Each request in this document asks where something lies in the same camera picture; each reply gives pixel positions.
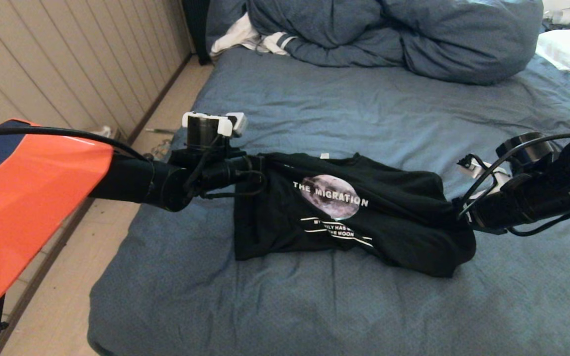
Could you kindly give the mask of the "black printed t-shirt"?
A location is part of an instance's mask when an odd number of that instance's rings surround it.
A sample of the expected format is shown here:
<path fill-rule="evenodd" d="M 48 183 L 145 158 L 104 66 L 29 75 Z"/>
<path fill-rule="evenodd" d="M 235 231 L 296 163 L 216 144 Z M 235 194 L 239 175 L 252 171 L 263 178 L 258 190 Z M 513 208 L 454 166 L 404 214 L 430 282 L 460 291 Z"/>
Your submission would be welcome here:
<path fill-rule="evenodd" d="M 434 172 L 402 171 L 355 154 L 264 155 L 266 187 L 235 201 L 238 261 L 271 253 L 361 248 L 386 265 L 450 278 L 476 238 Z"/>

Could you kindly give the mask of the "green patterned slippers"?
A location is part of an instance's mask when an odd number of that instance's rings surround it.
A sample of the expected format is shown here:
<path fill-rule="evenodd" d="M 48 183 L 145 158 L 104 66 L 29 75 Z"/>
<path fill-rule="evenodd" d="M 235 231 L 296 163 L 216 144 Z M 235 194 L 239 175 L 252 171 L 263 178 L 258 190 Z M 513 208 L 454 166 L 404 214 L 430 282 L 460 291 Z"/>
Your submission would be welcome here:
<path fill-rule="evenodd" d="M 153 160 L 157 161 L 165 161 L 170 155 L 172 146 L 171 139 L 165 139 L 156 144 L 156 146 L 152 147 L 149 151 L 149 157 Z"/>

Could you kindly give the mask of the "bronze trash bin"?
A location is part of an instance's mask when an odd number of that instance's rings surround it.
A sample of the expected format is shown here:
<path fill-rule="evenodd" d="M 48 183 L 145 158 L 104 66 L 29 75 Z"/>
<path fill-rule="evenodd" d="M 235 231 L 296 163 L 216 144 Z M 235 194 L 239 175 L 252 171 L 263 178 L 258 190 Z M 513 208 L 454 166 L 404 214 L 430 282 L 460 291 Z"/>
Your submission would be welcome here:
<path fill-rule="evenodd" d="M 95 135 L 106 137 L 108 139 L 113 139 L 113 140 L 122 139 L 122 134 L 119 129 L 112 128 L 111 126 L 107 125 L 91 128 L 89 129 L 89 132 Z"/>

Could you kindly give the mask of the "white striped garment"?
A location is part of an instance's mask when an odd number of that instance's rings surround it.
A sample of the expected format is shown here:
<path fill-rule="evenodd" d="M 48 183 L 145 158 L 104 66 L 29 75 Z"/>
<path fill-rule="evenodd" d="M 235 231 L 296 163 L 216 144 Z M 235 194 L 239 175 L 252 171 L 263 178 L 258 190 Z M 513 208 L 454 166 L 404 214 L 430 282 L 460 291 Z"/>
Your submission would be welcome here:
<path fill-rule="evenodd" d="M 290 36 L 285 32 L 276 32 L 269 36 L 260 34 L 253 27 L 249 14 L 245 13 L 229 27 L 221 38 L 213 43 L 209 54 L 216 58 L 231 48 L 244 47 L 259 53 L 289 56 L 285 48 L 294 39 L 297 39 L 297 36 Z"/>

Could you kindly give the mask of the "black bedside furniture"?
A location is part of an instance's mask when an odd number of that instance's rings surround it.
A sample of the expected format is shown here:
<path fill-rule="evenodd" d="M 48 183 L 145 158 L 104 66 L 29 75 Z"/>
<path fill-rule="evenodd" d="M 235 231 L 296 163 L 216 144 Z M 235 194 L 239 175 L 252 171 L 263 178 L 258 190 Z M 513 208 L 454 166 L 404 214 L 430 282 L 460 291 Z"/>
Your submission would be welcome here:
<path fill-rule="evenodd" d="M 207 65 L 211 62 L 206 46 L 206 23 L 210 0 L 180 0 L 180 3 L 199 65 Z"/>

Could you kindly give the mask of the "blue bed sheet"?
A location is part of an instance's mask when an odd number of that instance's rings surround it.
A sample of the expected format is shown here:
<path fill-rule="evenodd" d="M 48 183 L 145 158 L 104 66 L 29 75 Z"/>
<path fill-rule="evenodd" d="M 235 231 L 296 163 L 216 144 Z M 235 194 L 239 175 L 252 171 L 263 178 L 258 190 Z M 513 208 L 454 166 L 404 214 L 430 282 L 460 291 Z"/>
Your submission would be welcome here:
<path fill-rule="evenodd" d="M 242 111 L 251 153 L 360 153 L 431 171 L 452 199 L 455 163 L 495 162 L 519 134 L 570 133 L 570 74 L 541 57 L 492 86 L 403 68 L 323 68 L 224 52 L 193 110 Z M 350 252 L 233 257 L 231 200 L 179 213 L 144 205 L 92 288 L 101 356 L 570 356 L 570 220 L 530 237 L 477 233 L 452 279 Z"/>

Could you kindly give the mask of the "crumpled blue duvet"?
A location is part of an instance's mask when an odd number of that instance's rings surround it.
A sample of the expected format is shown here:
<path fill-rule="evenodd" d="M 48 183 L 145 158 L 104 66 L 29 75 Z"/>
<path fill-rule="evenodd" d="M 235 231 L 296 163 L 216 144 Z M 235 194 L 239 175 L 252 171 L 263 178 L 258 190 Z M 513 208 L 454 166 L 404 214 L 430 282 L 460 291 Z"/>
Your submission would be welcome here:
<path fill-rule="evenodd" d="M 211 0 L 206 46 L 245 13 L 264 36 L 297 36 L 289 56 L 319 67 L 403 67 L 490 85 L 534 57 L 541 0 Z"/>

